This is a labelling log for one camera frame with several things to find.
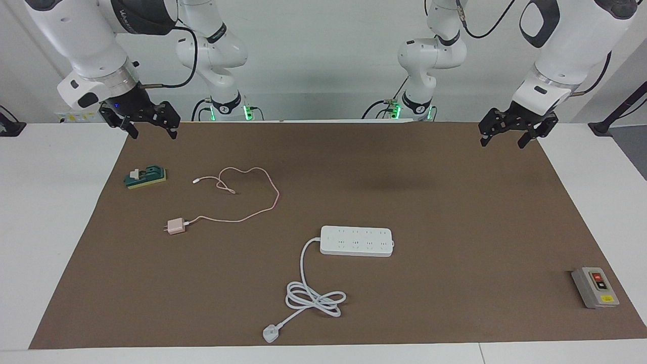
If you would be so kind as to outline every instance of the black mount base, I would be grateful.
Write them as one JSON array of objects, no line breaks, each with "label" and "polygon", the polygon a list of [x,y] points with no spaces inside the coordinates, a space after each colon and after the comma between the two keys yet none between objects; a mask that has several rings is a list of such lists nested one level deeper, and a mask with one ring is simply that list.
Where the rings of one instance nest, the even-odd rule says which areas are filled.
[{"label": "black mount base", "polygon": [[17,126],[17,129],[14,129],[12,131],[0,131],[0,137],[17,137],[20,135],[20,133],[25,129],[25,126],[27,125],[26,122],[15,122],[13,123],[14,126]]},{"label": "black mount base", "polygon": [[589,128],[591,128],[591,131],[593,134],[595,134],[597,137],[612,137],[613,135],[608,131],[600,131],[598,130],[602,126],[602,122],[590,122]]}]

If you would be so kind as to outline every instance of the black stand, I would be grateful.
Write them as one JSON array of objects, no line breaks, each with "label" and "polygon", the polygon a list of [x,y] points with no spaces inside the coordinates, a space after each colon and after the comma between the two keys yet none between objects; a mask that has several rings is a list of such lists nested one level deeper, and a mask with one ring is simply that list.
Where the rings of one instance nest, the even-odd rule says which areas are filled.
[{"label": "black stand", "polygon": [[0,137],[17,137],[26,125],[26,122],[13,122],[0,113],[0,126],[5,128],[4,131],[0,131]]},{"label": "black stand", "polygon": [[622,105],[618,106],[616,110],[611,113],[611,115],[607,116],[606,119],[602,122],[590,122],[589,123],[589,128],[591,128],[591,131],[599,137],[612,137],[612,134],[609,132],[609,127],[616,121],[618,120],[619,117],[624,114],[625,111],[629,110],[630,107],[632,107],[638,100],[641,99],[641,97],[647,93],[647,82],[644,82],[640,87],[638,87],[638,90],[636,90],[634,93],[631,94],[623,103]]}]

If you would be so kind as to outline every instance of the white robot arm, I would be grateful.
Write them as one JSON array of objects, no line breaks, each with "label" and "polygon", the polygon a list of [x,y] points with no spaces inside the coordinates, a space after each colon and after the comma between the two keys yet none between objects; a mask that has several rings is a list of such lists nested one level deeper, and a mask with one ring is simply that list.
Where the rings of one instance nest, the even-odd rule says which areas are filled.
[{"label": "white robot arm", "polygon": [[427,25],[434,38],[414,39],[400,46],[398,61],[409,73],[407,88],[402,93],[403,117],[422,120],[428,116],[436,79],[432,69],[459,67],[467,56],[461,39],[461,20],[455,0],[432,0]]},{"label": "white robot arm", "polygon": [[636,9],[636,0],[531,0],[520,28],[541,53],[512,96],[510,108],[491,109],[479,123],[481,145],[508,130],[526,131],[520,148],[548,136],[558,121],[555,107],[611,52],[629,29]]},{"label": "white robot arm", "polygon": [[[181,0],[186,11],[186,25],[197,33],[198,61],[196,73],[207,83],[210,102],[218,120],[241,120],[244,97],[227,68],[240,67],[247,62],[243,42],[227,29],[218,13],[215,0]],[[186,67],[193,65],[193,45],[180,40],[177,56]]]},{"label": "white robot arm", "polygon": [[59,85],[73,109],[102,103],[113,128],[136,138],[135,121],[160,126],[176,138],[180,117],[171,104],[154,105],[115,33],[164,35],[177,21],[176,0],[25,0],[45,37],[72,65]]}]

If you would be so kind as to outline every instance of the power strip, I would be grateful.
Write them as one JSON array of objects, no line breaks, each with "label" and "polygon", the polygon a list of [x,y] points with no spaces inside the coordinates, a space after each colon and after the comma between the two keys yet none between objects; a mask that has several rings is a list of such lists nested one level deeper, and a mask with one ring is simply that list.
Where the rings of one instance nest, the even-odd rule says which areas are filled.
[{"label": "power strip", "polygon": [[393,237],[378,227],[322,227],[319,250],[327,255],[391,256]]}]

